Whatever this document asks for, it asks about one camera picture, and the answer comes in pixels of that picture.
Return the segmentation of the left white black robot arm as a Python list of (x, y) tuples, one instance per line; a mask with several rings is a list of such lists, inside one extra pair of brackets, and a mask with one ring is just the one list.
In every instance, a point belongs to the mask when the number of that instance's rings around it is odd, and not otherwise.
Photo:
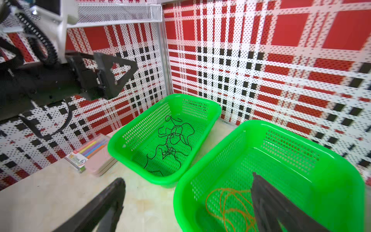
[(79, 95), (87, 100), (115, 98), (138, 70), (135, 61), (67, 51), (67, 25), (78, 22), (75, 1), (30, 1), (26, 11), (18, 1), (1, 2), (1, 21), (14, 16), (22, 25), (37, 63), (25, 62), (21, 50), (1, 39), (1, 49), (13, 57), (1, 63), (1, 123), (21, 120), (38, 138), (45, 135), (24, 113), (52, 107)]

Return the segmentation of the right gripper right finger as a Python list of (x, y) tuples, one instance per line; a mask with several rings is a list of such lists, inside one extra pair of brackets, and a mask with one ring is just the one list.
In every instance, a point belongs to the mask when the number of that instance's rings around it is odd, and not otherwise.
[(327, 232), (328, 229), (293, 204), (284, 194), (253, 173), (251, 197), (260, 232)]

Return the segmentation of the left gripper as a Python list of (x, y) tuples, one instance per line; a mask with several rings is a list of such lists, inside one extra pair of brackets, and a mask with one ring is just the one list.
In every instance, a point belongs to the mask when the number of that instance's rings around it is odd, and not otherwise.
[[(79, 95), (87, 100), (117, 97), (138, 71), (137, 62), (103, 53), (68, 52), (65, 58), (77, 76)], [(97, 70), (87, 68), (84, 60), (95, 61)]]

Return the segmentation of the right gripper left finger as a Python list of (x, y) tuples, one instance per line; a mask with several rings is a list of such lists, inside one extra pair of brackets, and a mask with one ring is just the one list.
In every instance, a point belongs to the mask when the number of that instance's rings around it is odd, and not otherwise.
[(115, 179), (55, 232), (114, 232), (117, 228), (126, 194), (123, 178)]

